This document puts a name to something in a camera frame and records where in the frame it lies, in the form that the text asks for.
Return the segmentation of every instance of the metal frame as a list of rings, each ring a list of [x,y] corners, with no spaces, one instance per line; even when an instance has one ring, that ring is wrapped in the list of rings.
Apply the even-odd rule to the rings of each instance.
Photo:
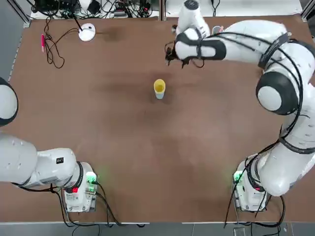
[[[311,11],[314,9],[314,6],[315,6],[315,0],[310,0],[306,6],[304,7],[302,13],[301,13],[301,17],[302,17],[302,20],[304,22],[307,22],[307,16],[311,13]]]
[[[16,2],[16,0],[6,0],[8,4],[13,8],[13,10],[18,14],[18,16],[24,21],[23,28],[27,28],[31,24],[31,19],[29,16],[23,11],[20,5]]]
[[[166,21],[166,0],[158,0],[158,20]]]

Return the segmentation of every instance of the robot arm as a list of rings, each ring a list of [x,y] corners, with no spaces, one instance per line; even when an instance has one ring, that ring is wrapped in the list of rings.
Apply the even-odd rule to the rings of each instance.
[[[184,66],[191,59],[234,60],[259,65],[261,58],[274,46],[270,44],[285,39],[279,49],[290,56],[301,75],[302,94],[293,63],[276,50],[265,61],[263,75],[256,87],[256,97],[262,107],[285,116],[281,137],[296,117],[300,100],[302,102],[300,116],[285,142],[278,142],[269,152],[256,158],[237,187],[239,207],[256,211],[261,202],[264,208],[265,191],[273,196],[285,194],[315,163],[315,89],[309,84],[315,69],[315,50],[306,43],[289,41],[289,33],[283,24],[241,21],[226,28],[224,33],[210,35],[208,25],[201,18],[198,2],[187,0],[179,14],[174,47],[166,51],[168,62],[180,59]],[[236,173],[241,173],[245,165],[246,161],[243,161]]]
[[[18,98],[12,86],[0,77],[0,126],[9,124],[18,112]],[[37,151],[29,142],[0,132],[0,182],[20,187],[55,184],[65,191],[68,211],[89,211],[95,192],[89,179],[96,175],[86,162],[77,162],[71,149]]]

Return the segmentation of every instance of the pink marker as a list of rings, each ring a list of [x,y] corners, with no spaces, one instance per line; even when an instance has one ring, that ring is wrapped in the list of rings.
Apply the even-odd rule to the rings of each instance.
[[[41,34],[41,51],[45,51],[45,38],[43,34]]]

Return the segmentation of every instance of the yellow cup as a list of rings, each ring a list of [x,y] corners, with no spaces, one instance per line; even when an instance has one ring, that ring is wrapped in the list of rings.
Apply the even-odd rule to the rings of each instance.
[[[156,93],[157,99],[162,99],[164,97],[165,87],[164,80],[158,79],[154,82],[154,92]]]

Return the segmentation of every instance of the brown table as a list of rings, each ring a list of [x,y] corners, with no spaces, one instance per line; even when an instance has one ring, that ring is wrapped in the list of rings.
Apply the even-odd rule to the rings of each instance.
[[[257,18],[207,22],[227,27],[244,19]],[[259,19],[282,22],[295,38],[312,41],[299,16]],[[97,29],[93,41],[84,43],[73,33],[58,43],[62,69],[40,51],[45,21],[24,30],[11,78],[20,110],[3,130],[38,150],[73,149],[100,175],[120,221],[223,221],[237,165],[273,142],[283,120],[255,97],[261,70],[226,61],[207,61],[203,69],[181,69],[179,62],[167,67],[164,45],[174,39],[176,19],[88,21]],[[55,20],[50,33],[57,39],[72,27],[73,20]],[[159,78],[167,84],[162,101],[153,92]],[[286,221],[315,221],[314,178],[315,169],[285,195]],[[62,221],[55,195],[9,183],[0,188],[0,221]],[[274,199],[257,220],[277,221],[280,209]],[[102,203],[79,220],[104,222]],[[233,207],[228,220],[235,221]]]

